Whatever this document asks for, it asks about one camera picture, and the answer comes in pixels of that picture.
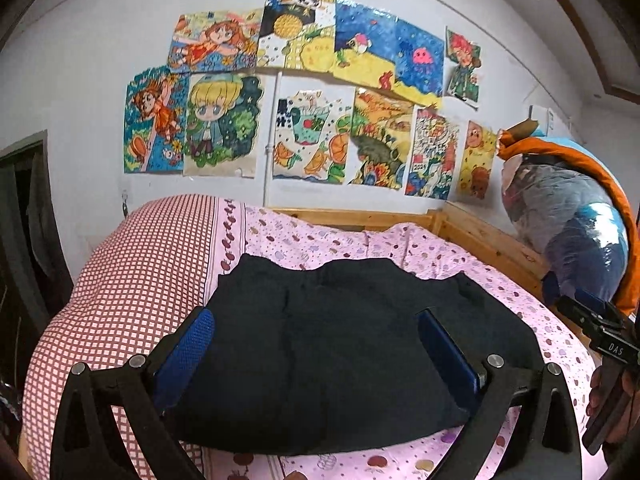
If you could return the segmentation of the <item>person right hand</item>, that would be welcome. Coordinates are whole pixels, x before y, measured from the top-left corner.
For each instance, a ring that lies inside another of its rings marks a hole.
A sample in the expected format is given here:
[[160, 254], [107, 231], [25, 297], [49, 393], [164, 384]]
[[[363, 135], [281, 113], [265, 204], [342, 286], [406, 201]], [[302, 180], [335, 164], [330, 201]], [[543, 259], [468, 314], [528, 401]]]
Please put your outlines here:
[[[593, 373], [590, 386], [591, 391], [589, 393], [589, 402], [586, 407], [586, 415], [592, 417], [598, 410], [600, 404], [603, 402], [603, 387], [602, 387], [602, 372], [603, 367], [599, 366]], [[629, 431], [634, 428], [634, 425], [639, 420], [639, 389], [636, 387], [634, 378], [631, 374], [625, 372], [622, 377], [623, 389], [627, 396], [630, 396], [630, 401], [627, 404], [623, 415], [620, 416], [618, 421], [612, 426], [605, 441], [611, 444], [621, 444], [626, 440]]]

